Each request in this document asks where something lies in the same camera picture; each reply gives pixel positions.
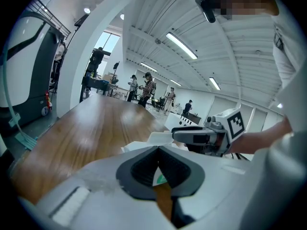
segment ceiling light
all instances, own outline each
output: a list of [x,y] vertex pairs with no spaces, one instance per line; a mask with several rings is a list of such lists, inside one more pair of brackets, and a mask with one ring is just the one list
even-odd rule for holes
[[45,12],[47,12],[48,10],[45,8],[45,6],[41,6],[40,7],[42,10],[44,10]]
[[89,8],[84,8],[84,12],[86,12],[86,13],[90,13],[90,12],[91,12],[91,10],[90,10]]
[[151,68],[150,66],[147,66],[147,65],[144,64],[143,62],[141,62],[141,65],[144,66],[144,67],[147,67],[149,70],[152,70],[152,71],[154,71],[154,72],[157,71],[156,69],[153,69],[153,68]]
[[175,82],[174,80],[171,80],[171,79],[170,79],[170,81],[173,82],[173,83],[175,83],[175,84],[177,84],[177,85],[179,85],[179,86],[182,86],[181,84]]
[[179,38],[177,38],[174,34],[168,33],[166,37],[172,40],[175,44],[177,44],[184,52],[186,52],[192,59],[197,59],[197,55],[194,54],[192,50],[189,49]]
[[214,78],[209,78],[209,79],[210,79],[210,81],[213,83],[213,85],[215,86],[215,88],[216,88],[217,90],[221,90],[220,87],[217,85],[216,81],[214,80]]

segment cable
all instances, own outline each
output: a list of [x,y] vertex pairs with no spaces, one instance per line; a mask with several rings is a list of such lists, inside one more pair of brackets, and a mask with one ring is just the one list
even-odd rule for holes
[[17,128],[20,131],[20,133],[22,134],[22,136],[24,138],[26,138],[24,136],[24,133],[22,132],[20,126],[18,125],[18,121],[16,119],[15,112],[13,110],[12,103],[11,103],[10,96],[9,96],[8,83],[7,83],[7,79],[6,79],[6,63],[7,63],[7,57],[8,57],[8,44],[9,44],[9,39],[6,40],[4,47],[3,47],[3,85],[4,85],[4,93],[5,93],[6,102],[8,103],[9,111],[12,115],[13,121],[17,125]]
[[240,160],[241,159],[241,157],[240,157],[240,155],[238,154],[238,153],[235,153],[235,155],[236,155],[236,157]]

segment white pillar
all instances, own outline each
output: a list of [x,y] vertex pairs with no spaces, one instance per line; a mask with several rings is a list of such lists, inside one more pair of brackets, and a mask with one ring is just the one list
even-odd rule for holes
[[254,115],[255,115],[255,111],[256,111],[256,108],[254,107],[253,110],[251,111],[251,115],[250,115],[250,118],[249,118],[249,121],[248,121],[248,125],[245,128],[246,132],[248,132],[248,130],[249,130],[250,126],[251,126],[251,122],[253,121],[253,118],[254,118]]
[[113,18],[133,0],[104,0],[84,21],[64,58],[57,95],[57,116],[79,103],[82,77],[91,52]]
[[6,151],[6,145],[4,144],[4,141],[2,139],[2,136],[0,135],[0,157],[4,154]]

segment gray floor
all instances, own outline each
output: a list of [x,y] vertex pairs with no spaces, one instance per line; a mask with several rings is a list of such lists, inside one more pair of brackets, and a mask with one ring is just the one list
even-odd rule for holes
[[157,120],[160,124],[164,125],[166,120],[167,120],[167,116],[164,115],[164,111],[160,110],[159,112],[156,111],[156,108],[154,108],[151,104],[146,104],[146,110],[148,112],[150,112]]
[[[22,131],[32,138],[38,138],[44,134],[57,120],[56,106],[57,96],[52,97],[52,111],[45,117],[34,120],[33,122],[21,127]],[[8,137],[2,137],[3,141],[11,152],[15,161],[18,161],[26,151],[24,145],[15,139],[18,131],[14,132]]]

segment person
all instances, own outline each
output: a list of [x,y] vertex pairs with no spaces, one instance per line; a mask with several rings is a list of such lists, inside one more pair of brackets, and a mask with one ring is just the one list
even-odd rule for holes
[[164,115],[166,115],[167,111],[171,111],[172,108],[172,101],[175,98],[175,92],[174,92],[174,88],[171,87],[171,93],[169,94],[169,96],[165,96],[166,97],[166,103],[164,106]]
[[152,75],[150,72],[147,72],[144,77],[146,78],[147,82],[145,84],[145,87],[140,86],[140,89],[143,90],[143,94],[138,104],[146,108],[146,103],[148,99],[150,98],[150,94],[152,90],[154,89],[154,82],[153,82]]
[[63,40],[61,40],[60,43],[59,43],[58,49],[56,51],[56,56],[55,56],[54,60],[60,61],[62,59],[64,51],[65,51],[64,42],[63,42]]
[[[307,59],[304,33],[291,12],[280,0],[208,0],[211,8],[222,16],[266,13],[274,24],[273,56],[282,86],[285,87]],[[253,154],[292,132],[285,117],[282,122],[258,133],[245,133],[238,138],[229,152]]]
[[63,54],[66,50],[65,43],[61,39],[58,49],[56,51],[56,56],[54,57],[53,67],[51,70],[51,82],[49,84],[49,90],[57,87],[57,81],[59,81],[59,72],[62,66]]
[[95,50],[92,53],[92,56],[90,58],[90,62],[88,63],[87,69],[86,69],[86,76],[91,76],[92,73],[93,76],[96,76],[96,72],[98,69],[99,64],[101,63],[102,59],[104,57],[104,53],[102,51],[102,47],[99,47],[97,50]]
[[129,82],[128,84],[130,85],[130,92],[128,96],[128,102],[131,102],[133,96],[135,95],[136,87],[138,85],[137,79],[135,75],[132,75],[132,82]]
[[184,110],[182,111],[182,115],[184,117],[188,117],[189,115],[189,111],[192,110],[192,100],[189,100],[189,103],[186,103],[186,107],[184,108]]

